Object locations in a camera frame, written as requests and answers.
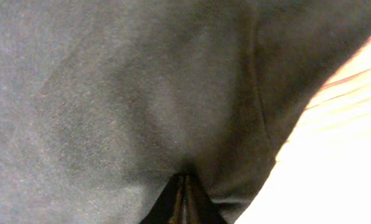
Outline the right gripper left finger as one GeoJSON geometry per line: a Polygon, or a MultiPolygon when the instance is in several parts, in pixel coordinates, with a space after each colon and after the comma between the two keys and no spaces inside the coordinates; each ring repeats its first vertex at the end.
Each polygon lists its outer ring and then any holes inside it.
{"type": "Polygon", "coordinates": [[[183,223],[184,176],[173,175],[140,224],[183,223]]]}

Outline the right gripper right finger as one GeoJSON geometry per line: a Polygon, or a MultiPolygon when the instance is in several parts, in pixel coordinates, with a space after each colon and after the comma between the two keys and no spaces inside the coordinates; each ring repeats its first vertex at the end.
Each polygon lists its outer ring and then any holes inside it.
{"type": "Polygon", "coordinates": [[[191,175],[184,177],[184,223],[227,224],[199,180],[191,175]]]}

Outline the black t-shirt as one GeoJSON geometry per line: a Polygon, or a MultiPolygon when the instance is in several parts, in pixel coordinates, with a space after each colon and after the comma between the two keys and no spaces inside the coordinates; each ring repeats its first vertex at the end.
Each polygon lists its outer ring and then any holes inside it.
{"type": "Polygon", "coordinates": [[[371,1],[0,1],[0,223],[139,223],[196,175],[235,222],[371,1]]]}

